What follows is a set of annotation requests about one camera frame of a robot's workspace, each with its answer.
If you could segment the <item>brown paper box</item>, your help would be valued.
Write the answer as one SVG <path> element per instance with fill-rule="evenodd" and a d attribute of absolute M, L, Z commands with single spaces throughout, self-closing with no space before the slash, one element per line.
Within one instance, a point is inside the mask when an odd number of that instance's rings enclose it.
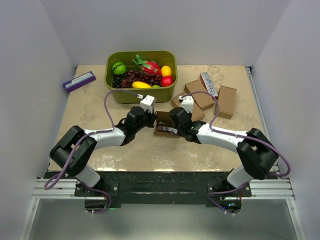
<path fill-rule="evenodd" d="M 155 121 L 154 135 L 158 137 L 179 138 L 178 130 L 166 111 L 157 111 Z"/>

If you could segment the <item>brown snack wrapper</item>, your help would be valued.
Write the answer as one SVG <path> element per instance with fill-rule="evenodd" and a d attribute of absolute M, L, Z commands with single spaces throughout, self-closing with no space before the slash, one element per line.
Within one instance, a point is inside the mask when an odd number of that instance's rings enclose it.
<path fill-rule="evenodd" d="M 156 127 L 156 130 L 158 132 L 165 132 L 165 133 L 170 133 L 173 135 L 177 135 L 178 134 L 178 130 L 176 128 L 174 128 L 173 126 L 171 126 L 168 123 L 165 123 L 163 121 L 160 121 Z"/>

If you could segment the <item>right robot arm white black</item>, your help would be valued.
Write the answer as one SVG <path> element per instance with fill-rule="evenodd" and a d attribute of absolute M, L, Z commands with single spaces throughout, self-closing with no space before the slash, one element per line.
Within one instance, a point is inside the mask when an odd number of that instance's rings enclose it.
<path fill-rule="evenodd" d="M 182 107 L 168 113 L 178 135 L 186 141 L 217 146 L 237 153 L 241 165 L 232 169 L 213 189 L 233 197 L 241 186 L 251 180 L 264 180 L 279 158 L 274 146 L 257 128 L 234 131 L 213 127 L 204 121 L 192 121 L 191 114 Z"/>

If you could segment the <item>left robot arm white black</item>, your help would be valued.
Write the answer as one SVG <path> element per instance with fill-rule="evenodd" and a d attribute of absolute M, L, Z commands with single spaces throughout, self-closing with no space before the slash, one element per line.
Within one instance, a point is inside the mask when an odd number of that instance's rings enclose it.
<path fill-rule="evenodd" d="M 92 196 L 99 196 L 104 190 L 104 184 L 100 175 L 88 164 L 93 151 L 129 144 L 141 129 L 152 128 L 156 118 L 152 106 L 134 106 L 112 128 L 85 131 L 78 125 L 72 126 L 49 153 L 61 171 L 46 182 L 44 189 L 53 188 L 60 178 L 68 174 L 85 184 L 86 191 Z"/>

